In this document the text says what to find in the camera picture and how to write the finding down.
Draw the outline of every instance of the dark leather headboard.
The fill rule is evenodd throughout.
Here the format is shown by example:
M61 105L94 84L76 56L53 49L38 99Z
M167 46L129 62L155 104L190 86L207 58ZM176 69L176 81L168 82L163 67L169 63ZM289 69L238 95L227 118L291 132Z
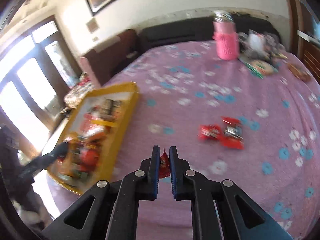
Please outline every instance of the dark leather headboard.
M281 37L279 32L267 20L255 18L249 14L233 14L236 31L247 33L249 29L258 33L273 33ZM213 36L213 17L187 19L166 23L143 29L139 34L140 53L148 49L185 41L208 41Z

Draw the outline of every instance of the snack bag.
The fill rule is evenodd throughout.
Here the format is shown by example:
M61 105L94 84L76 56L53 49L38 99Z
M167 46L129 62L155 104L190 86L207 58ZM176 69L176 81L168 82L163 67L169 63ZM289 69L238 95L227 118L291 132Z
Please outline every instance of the snack bag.
M160 157L159 179L163 179L170 176L170 161L165 148L163 155Z

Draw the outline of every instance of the bed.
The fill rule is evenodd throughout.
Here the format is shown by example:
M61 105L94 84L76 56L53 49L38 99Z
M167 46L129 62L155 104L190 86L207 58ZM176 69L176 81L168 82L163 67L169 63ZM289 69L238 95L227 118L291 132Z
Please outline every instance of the bed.
M214 41L143 54L108 83L133 81L141 91L113 180L137 169L153 145L175 145L192 169L233 180L294 238L305 237L319 218L320 87L278 64L279 73L260 79L239 61L220 60ZM198 139L199 125L221 123L222 115L241 120L245 150ZM137 239L156 235L192 239L190 203L173 200L170 178L159 181L155 203L140 202Z

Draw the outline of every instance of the metal screw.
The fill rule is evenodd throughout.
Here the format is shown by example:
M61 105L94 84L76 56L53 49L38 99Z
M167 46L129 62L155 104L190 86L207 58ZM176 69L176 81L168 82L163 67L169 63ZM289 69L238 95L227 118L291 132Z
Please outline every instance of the metal screw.
M196 174L196 172L194 170L187 170L186 171L187 176L194 176L195 174Z
M108 184L105 180L100 180L97 182L98 187L105 187Z
M233 182L230 179L226 179L223 181L223 185L226 187L231 187L233 185Z
M136 171L134 174L135 174L137 177L142 177L142 176L144 175L144 171L139 170L139 171Z

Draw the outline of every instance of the white flower print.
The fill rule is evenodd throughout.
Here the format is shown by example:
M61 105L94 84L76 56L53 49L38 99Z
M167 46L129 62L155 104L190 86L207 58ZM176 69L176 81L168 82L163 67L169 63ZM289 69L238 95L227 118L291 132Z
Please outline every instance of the white flower print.
M285 84L285 85L288 84L288 81L287 81L284 77L281 77L281 78L280 78L280 81L281 81L283 84Z
M317 134L315 131L311 131L309 134L309 138L311 139L311 141L314 141L317 137Z
M266 118L269 116L269 112L265 109L258 109L256 111L257 116L261 117L261 118Z
M309 96L309 100L310 100L310 102L314 102L315 101L315 99L312 97L312 96Z
M204 73L205 73L207 76L209 76L209 77L215 75L215 72L212 72L212 71L205 71Z
M193 80L185 80L184 83L186 85L191 85L193 83Z
M159 86L152 86L152 87L150 87L151 90L157 90L157 89L159 89L159 88L160 88Z
M288 230L292 225L292 221L288 221L287 224L284 226L284 230Z
M151 133L160 133L162 130L160 125L154 123L149 124L148 129Z
M278 224L283 228L284 227L284 222L278 222Z
M209 169L213 174L222 175L227 170L227 164L224 161L216 161L209 166Z
M208 100L208 101L207 101L207 104L208 104L209 106L214 106L214 107L220 105L220 103L219 103L218 101L216 101L216 100Z
M292 148L297 152L298 150L300 150L301 144L298 142L294 142L292 144Z
M296 140L299 139L299 132L297 130L291 130L291 132L289 133L289 136L292 140Z
M187 77L187 74L179 72L179 73L176 73L174 76L176 78L185 78Z
M186 74L187 75L187 78L194 78L195 76L192 75L192 74Z
M164 74L164 75L163 75L163 78L165 78L165 79L169 79L169 78L172 78L172 76L167 75L167 74Z
M238 92L238 93L242 92L242 89L240 87L233 87L233 90Z
M163 94L170 94L171 92L167 89L161 89L161 93Z
M178 100L178 103L179 103L180 105L182 105L182 106L187 106L190 102L191 102L191 100L188 99L188 98L180 98L180 99Z
M177 84L179 82L179 79L176 78L168 78L168 81L172 84Z
M165 79L164 79L163 77L157 76L157 77L155 77L155 78L156 78L156 80L158 80L159 82L165 82Z
M214 91L214 90L209 90L208 93L209 93L209 95L211 95L213 97L215 97L219 94L217 91Z
M297 165L298 167L301 167L301 166L303 165L303 159L302 159L302 157L298 157L298 158L296 159L296 165Z
M182 87L177 87L177 91L179 91L182 94L187 94L188 90L186 88L182 88Z
M231 93L231 89L230 88L227 88L227 87L222 87L220 88L219 92L223 95L228 95Z
M220 87L217 84L208 84L207 87L211 90L218 90Z
M304 135L301 136L300 140L303 146L306 146L308 144L308 140Z
M202 87L202 88L205 88L205 87L207 87L207 83L206 82L201 82L201 83L199 83L199 87Z

